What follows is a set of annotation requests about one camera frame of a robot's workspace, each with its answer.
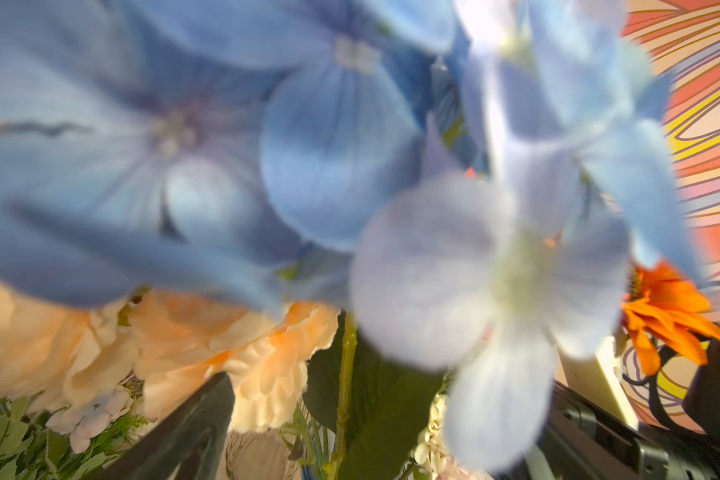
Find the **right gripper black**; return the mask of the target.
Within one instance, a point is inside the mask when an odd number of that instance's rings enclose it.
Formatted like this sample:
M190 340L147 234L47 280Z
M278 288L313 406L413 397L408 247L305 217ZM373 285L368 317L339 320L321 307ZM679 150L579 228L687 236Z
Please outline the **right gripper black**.
M680 426L647 380L658 425L631 427L579 393L557 384L538 451L506 479L720 479L720 342L707 350L683 400L701 433Z

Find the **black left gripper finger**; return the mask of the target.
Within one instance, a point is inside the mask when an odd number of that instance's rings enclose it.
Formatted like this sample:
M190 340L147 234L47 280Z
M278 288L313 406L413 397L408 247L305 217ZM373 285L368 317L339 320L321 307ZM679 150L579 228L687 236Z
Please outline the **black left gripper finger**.
M100 480L213 479L234 403L229 376L223 372L214 375L95 477Z

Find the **orange flower green leaves stem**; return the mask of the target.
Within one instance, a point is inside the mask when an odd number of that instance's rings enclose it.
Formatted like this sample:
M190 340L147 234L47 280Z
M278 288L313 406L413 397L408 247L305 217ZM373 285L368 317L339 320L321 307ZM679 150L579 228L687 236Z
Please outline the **orange flower green leaves stem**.
M661 369L656 340L699 366L708 362L703 339L720 341L720 326L704 313L709 300L665 261L648 269L632 267L628 292L622 301L622 325L647 376Z

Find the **cream peach rose bunch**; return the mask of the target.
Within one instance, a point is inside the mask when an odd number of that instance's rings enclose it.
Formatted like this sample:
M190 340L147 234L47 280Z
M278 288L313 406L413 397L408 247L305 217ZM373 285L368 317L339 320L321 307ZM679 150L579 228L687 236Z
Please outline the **cream peach rose bunch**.
M280 316L160 290L95 309L41 301L0 283L0 399L31 411L92 401L134 374L147 417L171 413L210 377L226 374L230 427L263 432L288 422L307 386L307 363L328 348L337 311L296 302Z

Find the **blue hydrangea flower stem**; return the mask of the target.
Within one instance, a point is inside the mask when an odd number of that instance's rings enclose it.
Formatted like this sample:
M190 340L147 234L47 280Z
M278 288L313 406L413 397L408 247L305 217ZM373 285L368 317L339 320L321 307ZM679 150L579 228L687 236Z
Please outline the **blue hydrangea flower stem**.
M334 301L457 368L445 438L498 473L591 358L632 261L698 285L619 1L0 1L0 280Z

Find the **pastel mixed flower bouquet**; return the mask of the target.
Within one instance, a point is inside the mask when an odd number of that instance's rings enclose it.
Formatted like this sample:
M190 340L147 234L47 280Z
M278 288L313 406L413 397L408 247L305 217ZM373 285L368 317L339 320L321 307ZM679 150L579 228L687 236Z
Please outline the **pastel mixed flower bouquet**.
M0 479L90 479L151 427L143 383L133 377L79 408L29 411L0 399Z

